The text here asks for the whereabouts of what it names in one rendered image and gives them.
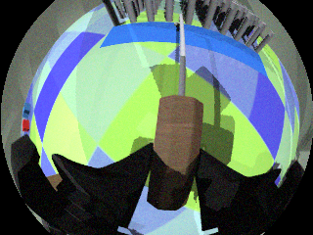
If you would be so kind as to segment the red cube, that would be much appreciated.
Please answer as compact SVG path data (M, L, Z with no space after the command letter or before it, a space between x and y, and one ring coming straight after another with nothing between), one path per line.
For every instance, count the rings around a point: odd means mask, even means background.
M29 129L30 129L30 122L28 122L27 118L24 118L23 123L22 123L22 132L28 132Z

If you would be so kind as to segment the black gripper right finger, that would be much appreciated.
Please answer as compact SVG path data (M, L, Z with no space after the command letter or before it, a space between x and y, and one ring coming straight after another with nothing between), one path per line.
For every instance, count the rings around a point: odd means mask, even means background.
M195 177L202 231L218 227L218 223L234 214L254 193L274 183L281 172L278 168L245 176L200 148Z

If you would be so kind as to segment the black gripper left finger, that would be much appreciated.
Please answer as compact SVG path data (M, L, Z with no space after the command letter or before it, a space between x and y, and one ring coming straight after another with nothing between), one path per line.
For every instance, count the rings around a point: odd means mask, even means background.
M154 144L150 142L116 164L102 168L78 164L59 153L51 154L51 160L67 184L101 201L120 223L118 227L128 228L152 168L153 151Z

